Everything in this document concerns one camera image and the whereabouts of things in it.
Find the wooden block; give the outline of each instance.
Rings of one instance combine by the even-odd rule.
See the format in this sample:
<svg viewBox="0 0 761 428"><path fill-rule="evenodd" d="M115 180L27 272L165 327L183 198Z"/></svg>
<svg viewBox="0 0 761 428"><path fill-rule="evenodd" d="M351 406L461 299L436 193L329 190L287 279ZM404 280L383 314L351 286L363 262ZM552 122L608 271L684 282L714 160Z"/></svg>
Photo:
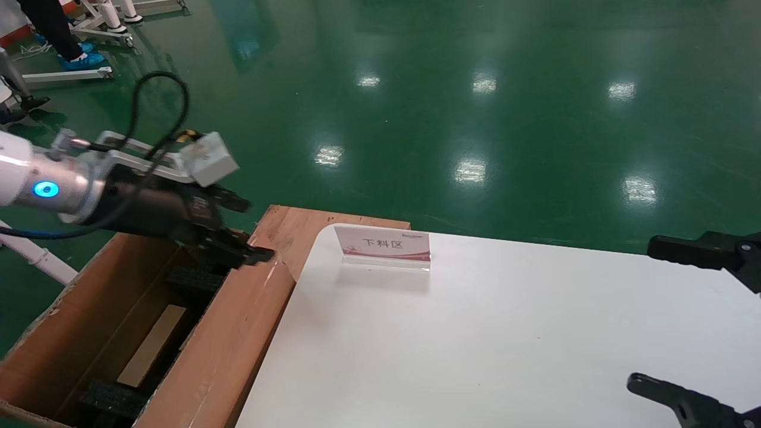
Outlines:
<svg viewBox="0 0 761 428"><path fill-rule="evenodd" d="M253 244L258 238L266 236L272 242L272 249L279 253L278 257L298 281L317 235L326 226L335 223L410 229L409 222L399 220L271 205L256 227L250 242Z"/></svg>
<svg viewBox="0 0 761 428"><path fill-rule="evenodd" d="M153 362L164 349L172 331L180 323L184 313L185 308L181 306L168 305L164 309L164 313L161 314L156 324L153 324L151 332L148 333L135 355L127 363L127 367L119 375L116 380L118 383L135 388L140 386L140 382L148 374Z"/></svg>

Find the white metal stand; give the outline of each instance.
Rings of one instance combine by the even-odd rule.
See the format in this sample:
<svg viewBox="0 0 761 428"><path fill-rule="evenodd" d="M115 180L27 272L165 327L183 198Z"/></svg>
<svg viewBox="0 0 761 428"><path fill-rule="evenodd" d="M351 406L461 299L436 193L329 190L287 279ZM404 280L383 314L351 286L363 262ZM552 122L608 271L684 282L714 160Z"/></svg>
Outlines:
<svg viewBox="0 0 761 428"><path fill-rule="evenodd" d="M82 38L93 37L99 40L115 40L124 46L135 47L132 35L127 32L127 27L119 21L116 7L111 0L98 0L97 9L90 2L82 2L82 6L88 10L88 17L76 24L72 33ZM100 26L106 24L106 31L100 30Z"/></svg>
<svg viewBox="0 0 761 428"><path fill-rule="evenodd" d="M79 72L55 72L22 75L11 61L8 53L0 48L0 75L9 80L10 86L21 93L23 98L32 97L27 84L48 83L51 81L74 81L88 80L93 78L113 78L111 67L100 67L95 70L82 70Z"/></svg>
<svg viewBox="0 0 761 428"><path fill-rule="evenodd" d="M113 78L111 67L100 67L95 70L81 70L79 72L38 73L23 75L27 83L47 83L50 81L90 80L94 78Z"/></svg>
<svg viewBox="0 0 761 428"><path fill-rule="evenodd" d="M140 11L150 11L151 9L171 6L185 8L185 0L149 0L137 3L134 3L132 0L122 0L122 2L124 6L117 5L116 10L122 12L124 22L130 24L143 20L143 17L138 14Z"/></svg>
<svg viewBox="0 0 761 428"><path fill-rule="evenodd" d="M10 227L3 221L0 221L0 226ZM0 246L2 245L16 251L27 259L30 265L38 267L64 286L77 276L78 272L73 267L56 257L47 248L41 248L26 238L0 235Z"/></svg>

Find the white pipe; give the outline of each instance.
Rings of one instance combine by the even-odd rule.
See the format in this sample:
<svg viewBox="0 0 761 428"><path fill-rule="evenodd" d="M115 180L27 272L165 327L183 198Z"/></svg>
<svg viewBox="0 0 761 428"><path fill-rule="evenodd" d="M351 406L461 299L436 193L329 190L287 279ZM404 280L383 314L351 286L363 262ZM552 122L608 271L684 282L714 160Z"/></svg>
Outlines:
<svg viewBox="0 0 761 428"><path fill-rule="evenodd" d="M138 12L135 10L135 5L132 3L132 0L122 0L122 3L124 3L124 21L125 22L140 22L142 21L142 16L138 15Z"/></svg>
<svg viewBox="0 0 761 428"><path fill-rule="evenodd" d="M10 227L2 220L0 220L0 226ZM40 248L40 246L26 238L0 235L0 244L6 245L13 251L21 254L21 256L29 261L30 265L38 267L64 286L67 286L77 276L77 271L73 267L64 263L63 260L56 257L47 248Z"/></svg>
<svg viewBox="0 0 761 428"><path fill-rule="evenodd" d="M98 0L98 11L103 16L103 19L108 25L109 33L123 33L127 31L127 27L122 25L119 21L119 15L116 14L116 8L113 7L111 0Z"/></svg>

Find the white table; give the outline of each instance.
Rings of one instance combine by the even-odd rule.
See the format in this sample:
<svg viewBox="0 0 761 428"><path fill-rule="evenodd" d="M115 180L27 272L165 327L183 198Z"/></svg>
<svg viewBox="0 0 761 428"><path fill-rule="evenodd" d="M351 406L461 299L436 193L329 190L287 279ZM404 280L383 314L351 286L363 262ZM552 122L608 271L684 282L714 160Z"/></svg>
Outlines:
<svg viewBox="0 0 761 428"><path fill-rule="evenodd" d="M761 404L761 301L724 271L431 234L430 273L317 238L238 428L678 428L643 372Z"/></svg>

